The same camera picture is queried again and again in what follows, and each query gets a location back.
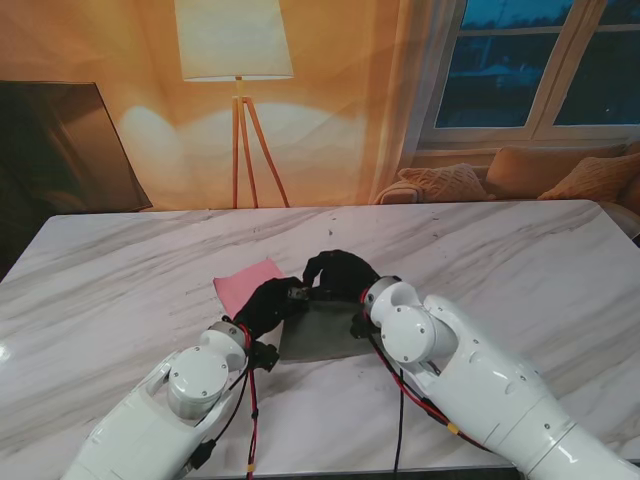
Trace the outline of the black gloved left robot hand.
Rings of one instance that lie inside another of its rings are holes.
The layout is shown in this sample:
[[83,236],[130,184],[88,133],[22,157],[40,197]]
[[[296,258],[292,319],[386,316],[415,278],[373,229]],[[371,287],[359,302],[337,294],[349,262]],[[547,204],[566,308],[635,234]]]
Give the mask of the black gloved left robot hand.
[[273,331],[281,322],[306,310],[303,300],[289,297],[289,291],[303,288],[296,277],[274,278],[261,284],[237,312],[233,323],[244,326],[253,339]]

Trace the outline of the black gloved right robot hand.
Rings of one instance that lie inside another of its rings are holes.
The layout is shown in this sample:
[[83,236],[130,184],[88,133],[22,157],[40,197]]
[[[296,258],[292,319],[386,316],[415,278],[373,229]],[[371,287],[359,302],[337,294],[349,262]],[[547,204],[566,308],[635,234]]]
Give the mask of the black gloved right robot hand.
[[317,288],[331,300],[360,303],[381,276],[359,256],[343,251],[322,251],[307,261],[302,274],[305,287]]

